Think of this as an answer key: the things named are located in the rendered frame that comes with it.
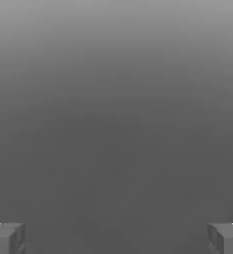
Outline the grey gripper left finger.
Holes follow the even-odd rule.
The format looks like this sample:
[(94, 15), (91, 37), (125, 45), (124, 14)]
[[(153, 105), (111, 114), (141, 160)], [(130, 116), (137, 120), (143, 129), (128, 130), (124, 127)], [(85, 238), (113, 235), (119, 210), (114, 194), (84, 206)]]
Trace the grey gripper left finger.
[(0, 223), (0, 254), (26, 254), (25, 237), (25, 224)]

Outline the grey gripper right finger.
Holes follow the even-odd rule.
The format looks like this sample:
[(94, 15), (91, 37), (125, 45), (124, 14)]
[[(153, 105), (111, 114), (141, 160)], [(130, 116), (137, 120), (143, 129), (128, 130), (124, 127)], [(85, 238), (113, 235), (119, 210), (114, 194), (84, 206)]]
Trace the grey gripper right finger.
[(233, 223), (209, 223), (207, 235), (211, 254), (233, 254)]

